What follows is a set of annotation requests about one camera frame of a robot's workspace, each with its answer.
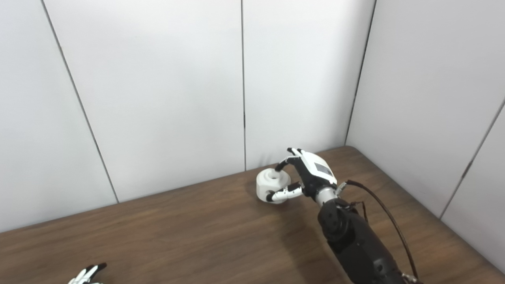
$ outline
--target black joint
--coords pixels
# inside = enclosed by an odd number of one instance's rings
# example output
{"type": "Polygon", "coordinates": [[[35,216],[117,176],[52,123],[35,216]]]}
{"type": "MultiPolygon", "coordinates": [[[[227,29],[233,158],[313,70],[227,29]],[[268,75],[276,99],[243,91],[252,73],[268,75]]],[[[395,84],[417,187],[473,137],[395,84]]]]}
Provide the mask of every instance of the black joint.
{"type": "Polygon", "coordinates": [[[295,183],[292,183],[290,185],[287,186],[287,191],[291,192],[297,188],[300,188],[300,183],[299,182],[295,182],[295,183]]]}

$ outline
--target white robotic hand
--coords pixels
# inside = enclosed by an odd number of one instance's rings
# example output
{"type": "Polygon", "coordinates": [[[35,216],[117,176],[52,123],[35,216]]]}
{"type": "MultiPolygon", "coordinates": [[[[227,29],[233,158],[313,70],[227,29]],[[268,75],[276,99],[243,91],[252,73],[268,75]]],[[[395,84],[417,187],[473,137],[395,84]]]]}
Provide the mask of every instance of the white robotic hand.
{"type": "Polygon", "coordinates": [[[102,269],[106,268],[106,263],[101,263],[99,265],[90,265],[87,268],[83,269],[75,278],[70,280],[68,284],[91,284],[91,280],[93,277],[102,269]]]}

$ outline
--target robot finger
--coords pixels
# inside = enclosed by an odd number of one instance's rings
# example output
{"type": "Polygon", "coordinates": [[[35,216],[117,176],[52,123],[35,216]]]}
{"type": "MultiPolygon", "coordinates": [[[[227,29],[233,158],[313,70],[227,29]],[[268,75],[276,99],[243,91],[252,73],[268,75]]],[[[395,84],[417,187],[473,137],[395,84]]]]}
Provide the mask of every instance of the robot finger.
{"type": "Polygon", "coordinates": [[[277,166],[275,166],[275,171],[280,172],[285,166],[288,164],[293,165],[295,161],[299,160],[300,157],[297,156],[288,156],[284,160],[280,161],[277,166]]]}

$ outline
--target wall seam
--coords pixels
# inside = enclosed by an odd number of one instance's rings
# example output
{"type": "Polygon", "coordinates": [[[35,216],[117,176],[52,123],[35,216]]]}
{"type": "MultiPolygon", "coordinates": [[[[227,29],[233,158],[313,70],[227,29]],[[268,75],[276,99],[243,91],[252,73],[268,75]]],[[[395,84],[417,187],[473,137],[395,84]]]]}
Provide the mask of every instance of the wall seam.
{"type": "Polygon", "coordinates": [[[351,106],[351,109],[350,109],[349,124],[347,125],[347,131],[345,132],[344,146],[347,145],[347,137],[349,136],[350,123],[351,123],[351,120],[352,120],[352,113],[354,111],[354,105],[356,103],[356,96],[358,95],[358,87],[360,86],[361,72],[363,71],[363,64],[365,62],[365,55],[367,53],[368,40],[370,39],[370,31],[372,30],[372,22],[374,20],[375,7],[376,6],[377,6],[377,0],[375,0],[374,7],[372,9],[372,16],[370,18],[370,25],[368,27],[367,41],[365,42],[365,49],[363,50],[363,58],[361,60],[360,73],[358,75],[358,81],[356,82],[356,91],[354,93],[354,98],[352,100],[352,106],[351,106]]]}
{"type": "Polygon", "coordinates": [[[100,148],[98,147],[98,143],[96,142],[95,135],[93,133],[93,129],[91,128],[91,124],[89,123],[88,115],[86,114],[86,111],[84,109],[84,106],[82,104],[81,97],[79,95],[79,92],[77,91],[77,87],[75,85],[74,77],[72,76],[72,73],[70,72],[70,68],[67,63],[67,59],[65,58],[65,55],[63,53],[63,49],[61,47],[60,41],[58,40],[58,36],[56,35],[55,27],[53,25],[53,22],[51,21],[51,18],[49,17],[49,12],[47,11],[47,7],[45,6],[44,0],[40,0],[42,4],[42,8],[44,9],[45,16],[47,18],[47,21],[49,23],[49,26],[51,28],[51,32],[53,33],[53,36],[55,38],[56,44],[58,45],[58,50],[60,51],[60,55],[62,57],[63,63],[65,65],[65,69],[67,70],[67,74],[70,78],[70,82],[72,83],[72,87],[74,88],[75,95],[77,97],[77,101],[79,102],[79,105],[82,110],[82,114],[84,115],[84,119],[86,120],[86,124],[88,125],[89,132],[91,134],[91,137],[93,138],[93,142],[95,144],[96,150],[98,152],[98,156],[100,157],[100,160],[102,162],[102,166],[104,167],[105,174],[107,175],[107,179],[109,180],[109,184],[111,185],[112,192],[114,193],[114,197],[116,198],[116,203],[119,203],[118,195],[116,194],[116,190],[114,188],[114,185],[112,184],[111,176],[109,175],[109,171],[107,170],[107,167],[105,166],[105,161],[102,156],[102,153],[100,151],[100,148]]]}
{"type": "Polygon", "coordinates": [[[458,182],[458,184],[456,185],[456,188],[454,189],[454,191],[452,192],[452,194],[450,195],[450,198],[449,198],[449,201],[447,202],[447,204],[445,205],[444,209],[442,210],[442,213],[440,214],[440,217],[438,217],[438,219],[442,219],[443,215],[445,214],[445,212],[447,211],[447,209],[449,208],[449,204],[451,203],[451,201],[453,200],[454,196],[456,195],[456,192],[458,191],[458,189],[460,189],[460,186],[461,186],[461,183],[463,182],[463,180],[465,179],[465,176],[467,175],[468,171],[470,170],[470,168],[472,167],[472,164],[475,160],[475,158],[477,157],[477,154],[479,154],[479,151],[480,149],[482,148],[482,145],[484,145],[484,142],[486,141],[487,139],[487,136],[489,135],[489,133],[491,132],[491,129],[493,128],[494,126],[494,123],[496,122],[496,120],[498,119],[498,116],[500,116],[500,113],[503,109],[503,106],[505,106],[505,98],[503,99],[500,107],[498,108],[498,111],[496,112],[496,114],[494,115],[493,117],[493,120],[491,121],[491,124],[489,125],[486,133],[484,134],[481,142],[479,143],[479,146],[477,147],[477,150],[475,151],[474,155],[472,156],[472,159],[470,160],[470,162],[468,163],[467,167],[465,168],[465,171],[463,172],[463,174],[461,175],[461,178],[458,182]]]}

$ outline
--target silver metal cylinder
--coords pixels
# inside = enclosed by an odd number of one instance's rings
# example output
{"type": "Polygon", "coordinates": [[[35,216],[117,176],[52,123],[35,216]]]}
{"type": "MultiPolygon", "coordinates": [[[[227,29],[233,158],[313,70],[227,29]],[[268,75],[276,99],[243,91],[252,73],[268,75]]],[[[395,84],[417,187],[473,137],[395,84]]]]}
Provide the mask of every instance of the silver metal cylinder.
{"type": "Polygon", "coordinates": [[[337,195],[335,194],[335,189],[332,187],[325,187],[316,194],[316,202],[319,207],[322,207],[324,203],[335,198],[337,198],[337,195]]]}

